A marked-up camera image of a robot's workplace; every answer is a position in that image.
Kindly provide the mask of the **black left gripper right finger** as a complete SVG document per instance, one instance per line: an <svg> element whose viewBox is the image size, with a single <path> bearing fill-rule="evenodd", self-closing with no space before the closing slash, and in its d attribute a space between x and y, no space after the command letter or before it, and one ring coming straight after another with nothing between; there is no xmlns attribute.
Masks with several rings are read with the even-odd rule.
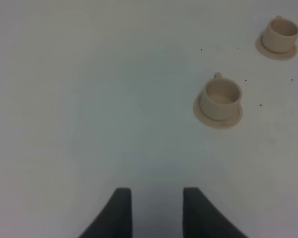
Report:
<svg viewBox="0 0 298 238"><path fill-rule="evenodd" d="M183 189L183 237L245 238L197 187Z"/></svg>

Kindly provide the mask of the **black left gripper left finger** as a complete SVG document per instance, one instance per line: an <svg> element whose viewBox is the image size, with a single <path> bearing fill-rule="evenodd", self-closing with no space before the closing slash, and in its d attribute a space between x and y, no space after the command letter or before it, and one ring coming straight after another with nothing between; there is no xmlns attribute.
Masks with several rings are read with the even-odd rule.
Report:
<svg viewBox="0 0 298 238"><path fill-rule="evenodd" d="M132 191L117 188L81 238L133 237Z"/></svg>

